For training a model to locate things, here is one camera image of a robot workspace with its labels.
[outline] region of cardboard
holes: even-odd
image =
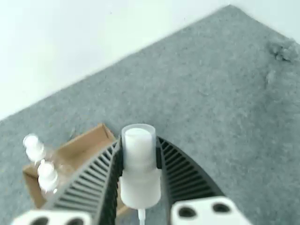
[[[115,140],[111,131],[104,124],[99,124],[87,133],[62,145],[57,151],[59,156],[68,164],[73,166],[74,169],[78,169],[88,159],[98,153],[100,148],[109,145]],[[41,195],[38,185],[38,174],[33,165],[27,165],[23,168],[23,177],[35,206],[41,208],[45,203],[45,199]],[[117,204],[117,216],[128,210],[120,199],[119,190]]]

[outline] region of small plastic bottle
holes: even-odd
[[[64,184],[65,179],[54,169],[54,165],[50,162],[44,162],[38,169],[38,184],[41,188],[42,196],[48,200]]]
[[[38,168],[41,163],[47,161],[54,164],[55,169],[69,176],[74,172],[74,169],[65,163],[59,155],[49,147],[46,147],[35,134],[29,134],[23,139],[23,145],[26,148],[26,154],[35,167]]]

